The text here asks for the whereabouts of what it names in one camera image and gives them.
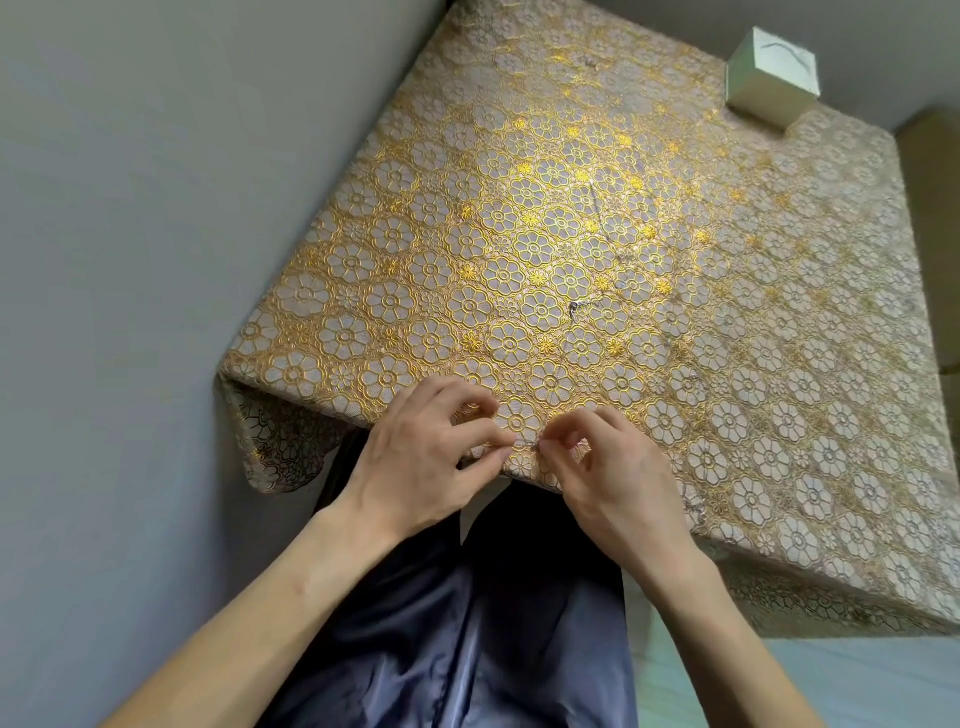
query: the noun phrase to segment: hand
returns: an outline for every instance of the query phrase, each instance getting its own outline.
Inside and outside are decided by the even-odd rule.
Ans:
[[[452,425],[466,404],[485,417]],[[489,419],[498,406],[490,390],[458,376],[432,376],[398,392],[337,504],[352,506],[397,543],[442,521],[493,480],[510,454],[516,435]],[[492,449],[458,471],[460,458],[480,445]]]
[[[590,451],[578,463],[570,451],[585,438]],[[670,461],[617,409],[557,417],[540,453],[580,527],[641,586],[655,586],[679,559],[699,555]]]

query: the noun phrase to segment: person's left hand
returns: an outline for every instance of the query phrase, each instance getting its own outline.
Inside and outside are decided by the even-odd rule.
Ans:
[[[453,425],[451,418],[467,404],[485,417]],[[359,509],[398,543],[442,521],[493,480],[510,455],[516,435],[489,419],[497,406],[490,390],[458,376],[432,376],[398,392],[338,503]],[[457,470],[460,458],[480,445],[492,449]]]

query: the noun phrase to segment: person's left forearm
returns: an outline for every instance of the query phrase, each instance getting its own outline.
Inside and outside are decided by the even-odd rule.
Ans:
[[[341,499],[103,728],[253,726],[337,605],[398,543]]]

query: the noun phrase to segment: light wooden floor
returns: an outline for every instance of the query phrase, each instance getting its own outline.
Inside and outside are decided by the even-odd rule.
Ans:
[[[663,622],[624,575],[643,728],[705,726]],[[766,640],[827,725],[960,725],[960,638]]]

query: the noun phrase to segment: forearm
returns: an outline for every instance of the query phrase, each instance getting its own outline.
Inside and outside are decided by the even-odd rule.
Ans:
[[[822,726],[733,603],[716,566],[694,550],[669,573],[635,574],[660,611],[710,725]]]
[[[324,509],[104,728],[253,726],[333,610],[393,545],[350,505]]]

